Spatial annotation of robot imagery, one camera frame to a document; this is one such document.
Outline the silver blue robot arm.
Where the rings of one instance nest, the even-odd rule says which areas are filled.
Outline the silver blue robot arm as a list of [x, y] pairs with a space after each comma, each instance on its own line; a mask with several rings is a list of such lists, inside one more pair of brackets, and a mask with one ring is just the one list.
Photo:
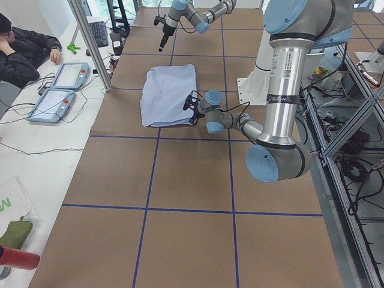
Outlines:
[[353, 1], [271, 1], [263, 23], [273, 49], [264, 123], [246, 113], [221, 108], [218, 90], [204, 97], [189, 95], [184, 110], [192, 110], [192, 122], [206, 119], [209, 134], [235, 128], [253, 146], [246, 155], [252, 177], [277, 182], [305, 174], [314, 154], [293, 136], [305, 57], [312, 49], [346, 43], [352, 34]]
[[168, 15], [156, 16], [154, 25], [163, 24], [163, 37], [159, 45], [159, 52], [162, 52], [169, 37], [173, 36], [180, 19], [185, 17], [195, 30], [203, 34], [209, 25], [225, 14], [231, 14], [236, 7], [236, 0], [220, 1], [216, 6], [204, 11], [198, 12], [191, 1], [174, 0], [170, 6]]

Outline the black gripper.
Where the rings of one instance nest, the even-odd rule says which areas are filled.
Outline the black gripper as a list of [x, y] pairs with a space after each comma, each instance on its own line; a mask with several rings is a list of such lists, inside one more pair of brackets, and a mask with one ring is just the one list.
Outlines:
[[160, 45], [159, 45], [159, 48], [158, 48], [159, 52], [163, 51], [165, 45], [167, 44], [167, 41], [168, 41], [169, 37], [174, 35], [175, 30], [176, 30], [175, 27], [169, 26], [168, 24], [164, 24], [164, 26], [163, 26], [163, 34], [164, 34], [164, 36], [162, 37]]
[[190, 124], [196, 125], [199, 119], [202, 119], [205, 117], [205, 111], [201, 108], [199, 102], [193, 103], [191, 108], [193, 110], [193, 115], [190, 118]]

